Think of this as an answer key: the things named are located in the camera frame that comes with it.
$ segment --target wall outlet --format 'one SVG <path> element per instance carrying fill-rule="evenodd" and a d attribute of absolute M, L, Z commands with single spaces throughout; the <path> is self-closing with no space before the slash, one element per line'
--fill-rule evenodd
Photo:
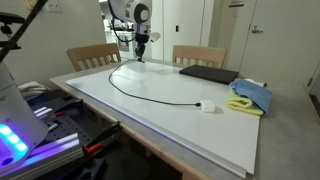
<path fill-rule="evenodd" d="M 47 9 L 49 12 L 62 12 L 59 0 L 48 0 Z"/>

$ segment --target door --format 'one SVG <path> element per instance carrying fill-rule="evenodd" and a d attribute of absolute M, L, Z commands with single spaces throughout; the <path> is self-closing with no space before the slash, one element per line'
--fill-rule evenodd
<path fill-rule="evenodd" d="M 240 74 L 307 86 L 320 60 L 319 9 L 319 0 L 257 0 Z"/>
<path fill-rule="evenodd" d="M 203 11 L 204 0 L 163 0 L 165 61 L 174 45 L 200 45 Z"/>

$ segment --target closed laptop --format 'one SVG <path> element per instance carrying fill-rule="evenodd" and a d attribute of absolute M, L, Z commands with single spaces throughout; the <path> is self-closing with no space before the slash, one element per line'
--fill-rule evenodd
<path fill-rule="evenodd" d="M 239 72 L 199 65 L 189 66 L 180 70 L 179 72 L 180 74 L 214 81 L 222 84 L 231 83 L 239 75 Z"/>

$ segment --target towel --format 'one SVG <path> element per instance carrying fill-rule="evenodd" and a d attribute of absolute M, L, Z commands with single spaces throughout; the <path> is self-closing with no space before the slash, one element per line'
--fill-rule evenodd
<path fill-rule="evenodd" d="M 23 97 L 37 96 L 47 91 L 50 91 L 49 87 L 39 84 L 38 82 L 35 82 L 35 81 L 23 84 L 18 88 Z"/>
<path fill-rule="evenodd" d="M 240 97 L 249 98 L 253 101 L 253 106 L 261 109 L 264 114 L 268 114 L 272 94 L 263 87 L 244 79 L 238 79 L 229 84 L 229 87 Z"/>
<path fill-rule="evenodd" d="M 226 105 L 227 107 L 233 110 L 242 111 L 249 114 L 255 114 L 255 115 L 263 114 L 262 110 L 255 108 L 253 106 L 252 100 L 238 96 L 231 89 L 226 100 Z"/>

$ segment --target blue led light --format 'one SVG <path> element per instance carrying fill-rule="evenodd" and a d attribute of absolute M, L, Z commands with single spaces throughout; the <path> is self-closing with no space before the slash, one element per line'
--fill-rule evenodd
<path fill-rule="evenodd" d="M 12 131 L 8 126 L 0 125 L 0 133 L 5 136 L 8 136 L 12 133 Z"/>
<path fill-rule="evenodd" d="M 19 143 L 16 145 L 16 148 L 19 150 L 19 151 L 25 151 L 28 147 L 23 143 Z"/>
<path fill-rule="evenodd" d="M 7 138 L 12 144 L 16 144 L 16 143 L 18 143 L 20 141 L 18 136 L 15 135 L 15 134 L 12 134 L 12 135 L 8 136 Z"/>

